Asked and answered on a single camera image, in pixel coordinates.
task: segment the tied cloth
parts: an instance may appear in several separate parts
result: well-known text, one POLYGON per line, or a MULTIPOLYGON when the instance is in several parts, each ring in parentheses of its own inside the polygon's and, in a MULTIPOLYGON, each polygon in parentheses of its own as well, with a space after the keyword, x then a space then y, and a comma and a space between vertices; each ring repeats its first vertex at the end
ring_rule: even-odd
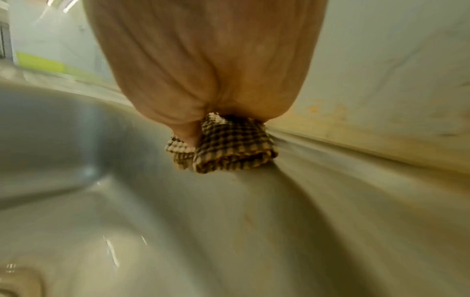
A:
POLYGON ((209 114, 202 120, 202 133, 197 148, 171 136, 165 150, 173 154, 178 168, 192 168, 197 173, 250 169, 278 156, 264 124, 251 119, 209 114))

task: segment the checkered fabric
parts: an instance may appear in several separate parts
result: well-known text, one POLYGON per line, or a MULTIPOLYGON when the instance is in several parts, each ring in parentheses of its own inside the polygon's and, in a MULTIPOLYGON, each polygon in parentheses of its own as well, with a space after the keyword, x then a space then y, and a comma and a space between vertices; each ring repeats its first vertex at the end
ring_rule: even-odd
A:
POLYGON ((262 123, 233 116, 209 114, 202 121, 203 136, 197 148, 190 148, 172 135, 165 150, 173 154, 180 169, 198 173, 258 167, 278 156, 274 141, 262 123))

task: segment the stainless steel sink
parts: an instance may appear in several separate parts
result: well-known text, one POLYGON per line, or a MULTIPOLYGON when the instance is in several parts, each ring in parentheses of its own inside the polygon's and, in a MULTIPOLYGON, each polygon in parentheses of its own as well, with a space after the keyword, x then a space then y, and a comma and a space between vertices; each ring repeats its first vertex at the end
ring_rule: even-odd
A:
POLYGON ((46 296, 470 292, 467 177, 275 131, 275 164, 198 175, 129 106, 0 92, 0 265, 46 296))

